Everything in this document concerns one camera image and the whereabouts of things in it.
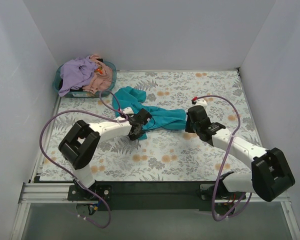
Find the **teal t shirt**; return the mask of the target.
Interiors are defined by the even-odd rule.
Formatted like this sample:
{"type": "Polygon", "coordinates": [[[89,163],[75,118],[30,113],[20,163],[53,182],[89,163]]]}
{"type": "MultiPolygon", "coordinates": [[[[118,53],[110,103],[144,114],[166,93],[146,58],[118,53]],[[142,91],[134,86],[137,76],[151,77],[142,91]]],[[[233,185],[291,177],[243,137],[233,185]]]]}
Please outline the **teal t shirt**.
{"type": "Polygon", "coordinates": [[[183,109],[164,109],[157,106],[145,106],[143,103],[147,99],[147,94],[143,90],[138,90],[130,86],[120,88],[112,97],[114,109],[131,108],[137,114],[141,109],[145,109],[152,116],[152,119],[144,127],[145,130],[155,130],[163,128],[165,130],[184,130],[186,128],[186,112],[183,109]]]}

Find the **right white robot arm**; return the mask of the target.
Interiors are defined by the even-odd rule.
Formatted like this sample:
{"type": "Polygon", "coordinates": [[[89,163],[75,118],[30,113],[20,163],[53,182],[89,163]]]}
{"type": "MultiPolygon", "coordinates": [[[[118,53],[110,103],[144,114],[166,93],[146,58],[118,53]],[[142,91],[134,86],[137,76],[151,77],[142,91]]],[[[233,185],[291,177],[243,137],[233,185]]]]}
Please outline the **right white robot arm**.
{"type": "Polygon", "coordinates": [[[203,106],[188,109],[185,131],[195,133],[201,141],[226,151],[250,169],[248,174],[230,171],[220,176],[215,186],[216,195],[222,199],[233,193],[253,193],[271,202],[296,183],[280,149],[266,149],[234,137],[224,125],[211,122],[203,106]]]}

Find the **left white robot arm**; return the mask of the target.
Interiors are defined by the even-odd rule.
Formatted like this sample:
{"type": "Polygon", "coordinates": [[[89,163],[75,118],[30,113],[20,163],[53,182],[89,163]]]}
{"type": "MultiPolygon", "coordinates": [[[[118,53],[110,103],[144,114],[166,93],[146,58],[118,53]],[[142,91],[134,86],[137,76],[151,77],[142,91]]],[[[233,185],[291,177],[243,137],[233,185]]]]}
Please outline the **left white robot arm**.
{"type": "Polygon", "coordinates": [[[90,162],[98,144],[117,137],[128,137],[131,141],[137,140],[145,134],[143,127],[152,118],[152,115],[144,108],[138,113],[133,113],[128,107],[115,119],[100,123],[86,123],[78,120],[72,126],[58,149],[70,163],[75,181],[82,184],[79,194],[85,200],[93,199],[97,193],[90,162]]]}

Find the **floral table mat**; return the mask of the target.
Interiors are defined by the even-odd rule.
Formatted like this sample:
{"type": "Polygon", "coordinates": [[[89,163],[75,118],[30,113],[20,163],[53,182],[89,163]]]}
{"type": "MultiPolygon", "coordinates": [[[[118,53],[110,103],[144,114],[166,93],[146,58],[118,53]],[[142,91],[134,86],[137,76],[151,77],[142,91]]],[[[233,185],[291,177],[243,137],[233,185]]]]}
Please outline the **floral table mat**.
{"type": "MultiPolygon", "coordinates": [[[[225,125],[254,145],[261,141],[239,73],[233,71],[197,72],[131,72],[119,71],[114,90],[132,87],[146,92],[145,105],[167,110],[191,107],[193,97],[205,96],[207,113],[212,122],[225,125]]],[[[112,97],[61,98],[57,103],[59,117],[48,129],[40,181],[69,181],[70,164],[58,146],[78,120],[97,123],[103,117],[113,118],[107,108],[112,97]]],[[[213,181],[219,169],[246,174],[249,168],[233,156],[223,161],[224,151],[202,142],[184,131],[156,129],[147,139],[130,141],[119,137],[100,143],[90,163],[98,181],[213,181]]]]}

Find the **teal plastic laundry basket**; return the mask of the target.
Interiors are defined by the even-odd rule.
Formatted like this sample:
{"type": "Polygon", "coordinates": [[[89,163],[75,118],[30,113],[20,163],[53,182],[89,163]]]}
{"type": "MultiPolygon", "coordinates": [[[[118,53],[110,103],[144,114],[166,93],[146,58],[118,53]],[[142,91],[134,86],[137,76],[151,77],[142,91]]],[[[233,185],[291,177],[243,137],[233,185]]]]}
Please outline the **teal plastic laundry basket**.
{"type": "MultiPolygon", "coordinates": [[[[116,66],[109,62],[109,61],[104,61],[103,62],[107,67],[109,67],[110,69],[112,69],[112,81],[110,86],[107,88],[108,91],[112,91],[116,85],[116,81],[117,81],[117,69],[116,66]]],[[[54,80],[52,82],[52,88],[53,90],[58,94],[60,88],[62,87],[63,84],[63,79],[61,78],[60,74],[61,74],[61,67],[63,65],[61,65],[55,72],[55,77],[54,80]]],[[[95,94],[92,94],[90,92],[87,91],[83,91],[83,90],[75,90],[75,91],[69,91],[65,96],[63,96],[64,98],[99,98],[100,93],[97,91],[95,94]]]]}

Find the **pink t shirt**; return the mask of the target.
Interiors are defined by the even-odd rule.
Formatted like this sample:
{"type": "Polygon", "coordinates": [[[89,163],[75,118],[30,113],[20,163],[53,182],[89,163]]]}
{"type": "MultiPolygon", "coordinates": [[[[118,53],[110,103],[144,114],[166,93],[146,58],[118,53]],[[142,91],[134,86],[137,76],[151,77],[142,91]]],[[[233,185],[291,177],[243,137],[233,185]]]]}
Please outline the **pink t shirt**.
{"type": "Polygon", "coordinates": [[[106,66],[97,54],[90,55],[87,59],[94,63],[95,68],[89,84],[82,87],[83,91],[95,94],[98,91],[107,90],[112,82],[112,69],[106,66]]]}

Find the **lilac t shirt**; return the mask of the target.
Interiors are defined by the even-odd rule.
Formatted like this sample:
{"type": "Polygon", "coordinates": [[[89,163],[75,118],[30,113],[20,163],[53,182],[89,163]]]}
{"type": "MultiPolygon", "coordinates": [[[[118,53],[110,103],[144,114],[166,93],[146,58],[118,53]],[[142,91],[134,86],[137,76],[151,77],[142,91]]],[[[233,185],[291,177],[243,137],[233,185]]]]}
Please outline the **lilac t shirt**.
{"type": "Polygon", "coordinates": [[[60,77],[63,80],[58,95],[65,96],[71,89],[80,89],[88,86],[94,77],[97,65],[88,58],[77,57],[60,68],[60,77]]]}

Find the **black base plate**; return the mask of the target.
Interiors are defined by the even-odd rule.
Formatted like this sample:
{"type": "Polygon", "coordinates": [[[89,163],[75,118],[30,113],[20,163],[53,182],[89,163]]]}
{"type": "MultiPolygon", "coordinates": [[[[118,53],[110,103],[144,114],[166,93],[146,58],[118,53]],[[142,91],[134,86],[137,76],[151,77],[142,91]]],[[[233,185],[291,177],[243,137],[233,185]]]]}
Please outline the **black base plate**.
{"type": "Polygon", "coordinates": [[[89,189],[111,210],[211,209],[214,181],[97,181],[89,189]]]}

